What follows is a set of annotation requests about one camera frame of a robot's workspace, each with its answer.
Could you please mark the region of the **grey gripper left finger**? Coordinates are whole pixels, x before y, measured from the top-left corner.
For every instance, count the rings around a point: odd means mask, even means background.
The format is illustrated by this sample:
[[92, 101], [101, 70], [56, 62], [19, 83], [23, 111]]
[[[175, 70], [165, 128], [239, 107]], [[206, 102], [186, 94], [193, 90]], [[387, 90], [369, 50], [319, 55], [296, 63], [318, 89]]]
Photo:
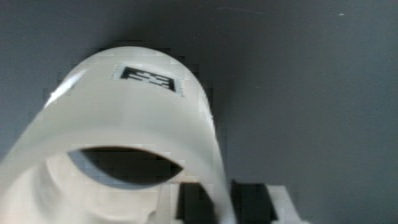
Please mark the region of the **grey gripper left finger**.
[[216, 224], [213, 202], [198, 183], [159, 186], [154, 224]]

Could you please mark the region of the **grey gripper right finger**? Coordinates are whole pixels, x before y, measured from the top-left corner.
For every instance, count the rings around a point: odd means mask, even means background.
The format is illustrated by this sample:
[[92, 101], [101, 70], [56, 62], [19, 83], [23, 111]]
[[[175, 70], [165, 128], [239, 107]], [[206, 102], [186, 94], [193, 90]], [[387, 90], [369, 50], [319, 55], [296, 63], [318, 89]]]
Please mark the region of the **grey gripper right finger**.
[[309, 224], [282, 185], [232, 181], [230, 200], [238, 224]]

